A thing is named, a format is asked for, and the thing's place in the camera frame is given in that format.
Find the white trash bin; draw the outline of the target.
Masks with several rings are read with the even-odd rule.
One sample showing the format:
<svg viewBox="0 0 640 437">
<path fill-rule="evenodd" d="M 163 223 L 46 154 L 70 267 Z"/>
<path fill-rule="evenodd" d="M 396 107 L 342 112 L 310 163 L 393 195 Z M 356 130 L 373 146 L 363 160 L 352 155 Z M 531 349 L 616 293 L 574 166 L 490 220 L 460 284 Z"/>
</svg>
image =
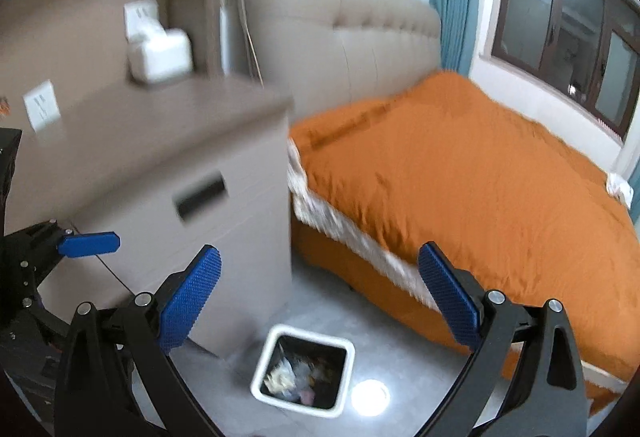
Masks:
<svg viewBox="0 0 640 437">
<path fill-rule="evenodd" d="M 266 405 L 335 419 L 346 405 L 355 357 L 348 339 L 277 324 L 262 346 L 250 392 Z"/>
</svg>

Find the beige bedside cabinet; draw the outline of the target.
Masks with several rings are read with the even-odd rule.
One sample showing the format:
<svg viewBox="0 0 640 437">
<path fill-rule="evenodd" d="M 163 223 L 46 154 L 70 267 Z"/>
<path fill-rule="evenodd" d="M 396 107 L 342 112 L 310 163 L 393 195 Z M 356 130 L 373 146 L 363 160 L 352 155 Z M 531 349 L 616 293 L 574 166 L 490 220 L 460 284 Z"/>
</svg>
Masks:
<svg viewBox="0 0 640 437">
<path fill-rule="evenodd" d="M 208 244 L 221 277 L 191 339 L 221 358 L 247 344 L 291 295 L 291 103 L 241 77 L 193 76 L 101 90 L 24 134 L 6 229 L 56 220 L 122 242 L 44 280 L 52 313 L 70 319 L 81 301 L 111 307 L 152 292 Z"/>
</svg>

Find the orange bed cover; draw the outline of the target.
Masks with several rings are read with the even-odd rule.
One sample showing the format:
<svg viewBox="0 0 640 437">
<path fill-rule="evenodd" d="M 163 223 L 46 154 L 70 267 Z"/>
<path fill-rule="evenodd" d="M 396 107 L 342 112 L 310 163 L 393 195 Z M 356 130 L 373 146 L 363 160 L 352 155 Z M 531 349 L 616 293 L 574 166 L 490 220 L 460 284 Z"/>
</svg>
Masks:
<svg viewBox="0 0 640 437">
<path fill-rule="evenodd" d="M 469 79 L 437 72 L 290 130 L 292 244 L 430 342 L 456 340 L 416 262 L 435 242 L 485 289 L 564 305 L 592 412 L 639 364 L 639 241 L 605 173 Z"/>
</svg>

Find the white cloth on bed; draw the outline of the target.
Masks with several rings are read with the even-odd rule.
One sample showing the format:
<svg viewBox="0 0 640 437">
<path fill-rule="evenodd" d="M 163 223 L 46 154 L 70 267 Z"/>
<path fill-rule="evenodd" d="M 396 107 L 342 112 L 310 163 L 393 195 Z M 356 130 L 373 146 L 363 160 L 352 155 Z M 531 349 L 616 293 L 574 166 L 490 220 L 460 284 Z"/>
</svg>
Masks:
<svg viewBox="0 0 640 437">
<path fill-rule="evenodd" d="M 616 174 L 616 172 L 609 172 L 606 175 L 605 190 L 609 196 L 616 198 L 626 209 L 631 209 L 634 188 L 621 175 Z"/>
</svg>

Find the white tissue box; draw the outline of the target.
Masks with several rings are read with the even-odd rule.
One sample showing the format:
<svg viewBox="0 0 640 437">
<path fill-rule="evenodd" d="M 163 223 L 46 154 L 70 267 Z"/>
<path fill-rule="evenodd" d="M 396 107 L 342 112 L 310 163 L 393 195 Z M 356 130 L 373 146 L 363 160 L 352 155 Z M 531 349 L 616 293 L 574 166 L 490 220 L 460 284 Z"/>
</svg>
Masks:
<svg viewBox="0 0 640 437">
<path fill-rule="evenodd" d="M 184 30 L 166 30 L 160 21 L 143 20 L 128 45 L 129 71 L 136 82 L 155 85 L 194 70 L 191 41 Z"/>
</svg>

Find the beige padded headboard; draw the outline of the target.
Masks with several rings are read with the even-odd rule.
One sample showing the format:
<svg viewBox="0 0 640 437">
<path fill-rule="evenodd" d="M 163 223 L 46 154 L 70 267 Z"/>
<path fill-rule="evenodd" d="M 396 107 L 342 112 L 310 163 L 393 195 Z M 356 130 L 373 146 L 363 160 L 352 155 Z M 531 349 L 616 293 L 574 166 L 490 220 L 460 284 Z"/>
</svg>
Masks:
<svg viewBox="0 0 640 437">
<path fill-rule="evenodd" d="M 293 122 L 387 97 L 440 67 L 440 17 L 422 0 L 238 0 L 254 78 Z"/>
</svg>

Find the dark framed window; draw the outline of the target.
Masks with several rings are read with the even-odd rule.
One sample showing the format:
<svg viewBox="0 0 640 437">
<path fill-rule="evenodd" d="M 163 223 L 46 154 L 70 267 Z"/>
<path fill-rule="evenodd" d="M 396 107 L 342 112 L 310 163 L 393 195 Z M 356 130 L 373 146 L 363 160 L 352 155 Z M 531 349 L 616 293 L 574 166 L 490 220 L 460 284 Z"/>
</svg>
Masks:
<svg viewBox="0 0 640 437">
<path fill-rule="evenodd" d="M 639 100 L 639 8 L 629 0 L 500 0 L 491 53 L 627 136 Z"/>
</svg>

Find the white wall socket near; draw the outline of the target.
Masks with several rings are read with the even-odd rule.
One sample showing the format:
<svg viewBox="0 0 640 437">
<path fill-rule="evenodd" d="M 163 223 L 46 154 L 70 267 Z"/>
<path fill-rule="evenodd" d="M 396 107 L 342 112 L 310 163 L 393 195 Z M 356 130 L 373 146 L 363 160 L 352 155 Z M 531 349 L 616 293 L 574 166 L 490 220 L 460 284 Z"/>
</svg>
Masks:
<svg viewBox="0 0 640 437">
<path fill-rule="evenodd" d="M 27 117 L 34 131 L 38 131 L 61 117 L 54 86 L 46 80 L 23 96 Z"/>
</svg>

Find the white wall socket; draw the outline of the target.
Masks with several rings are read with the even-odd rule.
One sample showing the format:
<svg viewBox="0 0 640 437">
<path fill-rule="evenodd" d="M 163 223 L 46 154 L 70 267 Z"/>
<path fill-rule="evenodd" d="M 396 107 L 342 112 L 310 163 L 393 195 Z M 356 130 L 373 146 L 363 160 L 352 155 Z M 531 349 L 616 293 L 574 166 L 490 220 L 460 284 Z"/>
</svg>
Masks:
<svg viewBox="0 0 640 437">
<path fill-rule="evenodd" d="M 34 131 L 38 131 L 61 117 L 54 86 L 46 80 L 23 96 L 27 117 Z"/>
<path fill-rule="evenodd" d="M 124 4 L 125 36 L 132 41 L 140 32 L 140 26 L 160 19 L 160 7 L 156 0 L 137 0 Z"/>
</svg>

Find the cartoon stickers on wall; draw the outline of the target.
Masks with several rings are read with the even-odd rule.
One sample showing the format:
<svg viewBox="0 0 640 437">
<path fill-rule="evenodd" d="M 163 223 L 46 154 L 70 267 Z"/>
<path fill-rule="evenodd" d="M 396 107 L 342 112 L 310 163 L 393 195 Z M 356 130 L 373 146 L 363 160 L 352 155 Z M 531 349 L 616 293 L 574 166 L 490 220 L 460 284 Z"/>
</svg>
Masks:
<svg viewBox="0 0 640 437">
<path fill-rule="evenodd" d="M 6 100 L 6 97 L 1 97 L 0 98 L 0 116 L 6 117 L 6 116 L 9 116 L 10 114 L 11 114 L 11 107 L 9 105 L 8 100 Z"/>
</svg>

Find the white wall socket far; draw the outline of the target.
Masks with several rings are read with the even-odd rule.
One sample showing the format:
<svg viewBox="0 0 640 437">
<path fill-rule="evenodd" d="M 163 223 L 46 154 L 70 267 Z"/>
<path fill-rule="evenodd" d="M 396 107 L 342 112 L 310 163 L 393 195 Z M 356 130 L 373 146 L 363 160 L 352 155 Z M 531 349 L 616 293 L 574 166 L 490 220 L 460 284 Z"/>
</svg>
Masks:
<svg viewBox="0 0 640 437">
<path fill-rule="evenodd" d="M 124 4 L 125 36 L 132 41 L 140 32 L 140 26 L 160 19 L 160 7 L 156 0 L 137 0 Z"/>
</svg>

